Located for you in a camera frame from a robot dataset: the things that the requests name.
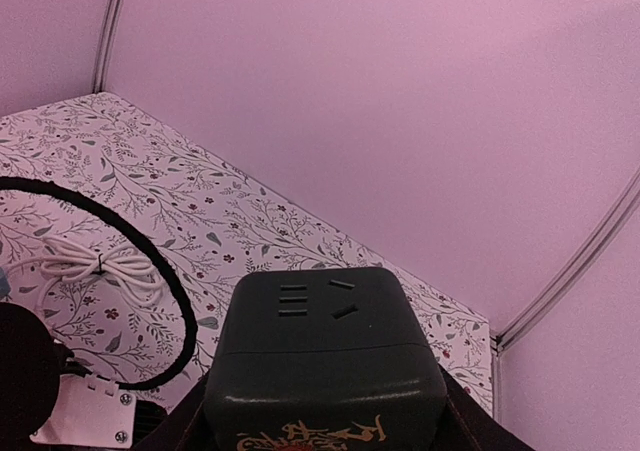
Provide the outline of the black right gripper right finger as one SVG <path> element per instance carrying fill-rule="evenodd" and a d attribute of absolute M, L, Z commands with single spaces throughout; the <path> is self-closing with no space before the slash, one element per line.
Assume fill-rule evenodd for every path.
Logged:
<path fill-rule="evenodd" d="M 439 421 L 439 451 L 533 451 L 496 422 L 440 367 L 447 399 Z"/>

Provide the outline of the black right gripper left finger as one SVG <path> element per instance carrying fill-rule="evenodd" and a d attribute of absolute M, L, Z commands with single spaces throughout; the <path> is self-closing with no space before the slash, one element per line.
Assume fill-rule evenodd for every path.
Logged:
<path fill-rule="evenodd" d="M 160 425 L 134 446 L 138 451 L 205 451 L 215 439 L 203 405 L 208 375 L 204 375 Z"/>

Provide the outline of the dark green cube socket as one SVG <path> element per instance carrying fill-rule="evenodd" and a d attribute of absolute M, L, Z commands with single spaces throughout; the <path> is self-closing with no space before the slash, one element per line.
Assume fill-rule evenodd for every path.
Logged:
<path fill-rule="evenodd" d="M 336 268 L 238 282 L 203 410 L 220 450 L 426 450 L 445 401 L 398 278 Z"/>

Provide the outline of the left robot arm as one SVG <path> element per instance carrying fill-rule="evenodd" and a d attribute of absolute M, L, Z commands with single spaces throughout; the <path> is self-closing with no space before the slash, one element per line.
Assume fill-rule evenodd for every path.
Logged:
<path fill-rule="evenodd" d="M 31 436 L 50 418 L 72 353 L 29 309 L 1 304 L 1 448 L 52 450 Z"/>

